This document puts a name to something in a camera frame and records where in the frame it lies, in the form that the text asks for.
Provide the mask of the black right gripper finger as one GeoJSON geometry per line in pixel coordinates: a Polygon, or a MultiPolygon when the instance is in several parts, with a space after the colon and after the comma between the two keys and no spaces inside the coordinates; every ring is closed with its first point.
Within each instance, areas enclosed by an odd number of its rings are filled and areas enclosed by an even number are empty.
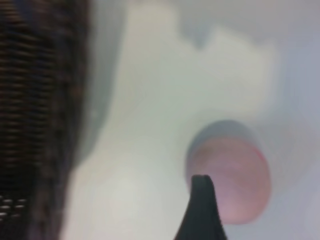
{"type": "Polygon", "coordinates": [[[208,175],[193,175],[189,202],[175,240],[227,240],[208,175]]]}

